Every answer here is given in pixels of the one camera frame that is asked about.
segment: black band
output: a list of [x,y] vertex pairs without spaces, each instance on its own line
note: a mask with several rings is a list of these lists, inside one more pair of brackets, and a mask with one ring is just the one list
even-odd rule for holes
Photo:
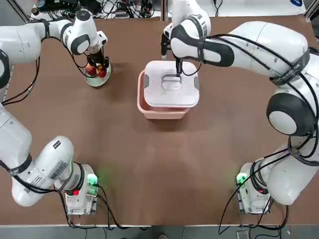
[[0,61],[3,64],[3,73],[0,75],[0,89],[5,87],[10,80],[10,62],[8,55],[0,49]]
[[82,188],[83,182],[84,182],[85,173],[84,173],[83,166],[80,163],[77,163],[77,162],[74,162],[74,163],[76,163],[79,166],[79,168],[80,168],[80,171],[81,171],[80,180],[79,180],[78,184],[72,190],[66,191],[66,193],[68,195],[73,195],[73,191],[74,190],[80,190]]
[[[250,175],[253,174],[255,165],[256,165],[256,162],[253,162],[253,165],[250,168]],[[262,188],[261,186],[259,186],[259,184],[256,182],[256,179],[257,179],[256,175],[251,177],[251,184],[253,185],[253,187],[261,194],[264,194],[264,195],[268,194],[267,188]]]
[[187,19],[191,20],[195,24],[199,34],[199,38],[203,37],[204,36],[203,28],[201,27],[201,24],[198,21],[198,19],[194,15],[190,15]]
[[270,81],[276,86],[282,86],[292,80],[296,75],[298,75],[308,64],[310,60],[310,51],[309,49],[303,54],[301,58],[290,67],[285,73],[281,76],[275,78],[270,78]]
[[198,59],[200,63],[204,63],[204,43],[205,43],[206,37],[201,37],[198,41],[197,45],[197,53],[198,53]]
[[80,55],[81,53],[78,52],[78,47],[81,45],[83,42],[88,41],[89,46],[91,43],[90,37],[88,34],[83,34],[81,36],[76,37],[72,42],[70,46],[71,53],[74,55]]
[[65,30],[66,30],[68,27],[70,27],[70,26],[73,26],[73,24],[69,22],[69,23],[65,24],[65,25],[62,27],[62,29],[61,29],[60,39],[61,39],[61,42],[62,42],[63,44],[64,44],[64,42],[63,42],[63,34],[64,34]]
[[41,19],[33,19],[31,22],[27,22],[26,24],[31,24],[31,23],[38,23],[38,22],[42,22],[43,25],[44,25],[44,30],[45,30],[45,37],[44,39],[48,39],[50,38],[50,23],[41,18]]
[[26,170],[32,162],[32,157],[29,154],[28,157],[26,158],[25,162],[18,166],[17,168],[8,168],[5,163],[0,161],[0,166],[2,166],[9,174],[11,177],[16,176],[20,173],[22,173],[24,170]]
[[44,24],[45,38],[48,39],[48,38],[50,38],[50,27],[49,27],[50,23],[45,19],[41,19],[41,21]]
[[267,184],[265,183],[263,177],[261,176],[261,164],[262,164],[263,160],[260,160],[259,161],[259,164],[258,164],[258,177],[256,177],[256,179],[258,180],[258,182],[260,182],[264,187],[267,187]]

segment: plastic container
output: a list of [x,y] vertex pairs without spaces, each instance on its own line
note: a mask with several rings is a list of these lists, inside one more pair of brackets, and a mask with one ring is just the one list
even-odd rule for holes
[[150,120],[178,120],[182,118],[188,111],[189,108],[170,108],[170,107],[151,107],[149,106],[144,99],[144,70],[141,71],[139,75],[139,84],[138,84],[138,97],[137,105],[147,119]]

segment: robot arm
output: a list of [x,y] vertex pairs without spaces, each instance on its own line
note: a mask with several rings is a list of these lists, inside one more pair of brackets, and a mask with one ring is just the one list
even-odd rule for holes
[[[162,35],[162,57],[165,58],[170,46],[176,58],[177,74],[182,73],[182,59],[193,59],[219,67],[244,68],[275,78],[272,82],[278,88],[269,101],[267,117],[278,132],[292,136],[293,147],[300,146],[305,140],[305,135],[314,133],[314,125],[318,123],[313,117],[313,112],[317,114],[314,96],[304,80],[296,74],[296,72],[303,73],[318,98],[319,72],[316,65],[319,63],[319,56],[313,52],[310,53],[306,38],[291,29],[261,21],[246,22],[229,33],[245,37],[277,52],[294,65],[294,68],[291,68],[272,53],[246,40],[230,36],[207,37],[210,27],[207,13],[195,0],[174,1],[172,23],[164,29]],[[261,60],[269,69],[235,45]],[[307,107],[305,101],[287,82],[301,92],[312,109]],[[309,140],[300,149],[300,153],[307,155],[313,148],[314,142],[314,139]],[[317,161],[317,151],[307,160]],[[283,154],[258,159],[254,164],[245,164],[240,172],[249,176],[251,170],[256,171]],[[244,211],[262,213],[269,196],[281,204],[292,204],[317,170],[318,167],[305,165],[292,155],[263,168],[254,180],[247,181],[245,187],[241,189]]]
[[74,55],[87,50],[90,58],[104,65],[101,48],[107,43],[107,37],[97,31],[86,11],[76,14],[74,24],[63,17],[54,21],[39,20],[22,26],[1,26],[0,35],[0,88],[9,81],[10,66],[35,61],[41,53],[42,41],[49,37],[60,39]]
[[[49,37],[61,39],[72,54],[79,55],[88,50],[89,57],[96,63],[104,63],[101,48],[107,38],[103,32],[97,32],[86,11],[77,13],[74,24],[67,19],[43,20],[23,26],[0,27],[0,33],[0,89],[9,81],[11,65],[36,60],[41,42]],[[92,185],[97,179],[89,165],[72,162],[72,142],[57,136],[34,159],[29,154],[31,142],[31,133],[0,103],[0,166],[12,176],[14,200],[28,207],[44,195],[30,191],[21,184],[23,182],[41,189],[49,189],[54,184],[56,189],[66,192],[68,214],[93,212],[97,189]]]

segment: table surface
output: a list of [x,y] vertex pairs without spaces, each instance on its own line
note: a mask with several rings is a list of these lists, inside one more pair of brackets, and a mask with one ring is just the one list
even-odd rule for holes
[[[212,33],[226,33],[246,21],[277,23],[304,34],[316,46],[312,27],[302,15],[219,17]],[[160,36],[168,24],[159,19],[97,20],[107,35],[109,82],[94,89],[56,40],[43,42],[38,80],[31,95],[7,109],[33,136],[37,156],[55,135],[75,146],[75,161],[87,163],[101,177],[112,210],[126,225],[215,225],[234,190],[241,166],[272,153],[287,138],[268,123],[266,107],[275,86],[244,69],[203,65],[200,100],[181,120],[147,120],[136,105],[138,75],[160,59]],[[80,65],[85,58],[76,58]],[[16,65],[8,95],[33,79],[35,64]],[[23,208],[11,196],[11,178],[2,170],[0,225],[66,224],[59,196],[45,195]],[[319,224],[318,175],[290,209],[290,224]],[[285,208],[274,204],[264,224],[280,224]],[[75,223],[107,224],[106,209]],[[245,223],[256,223],[245,216]],[[224,224],[239,224],[235,200]]]

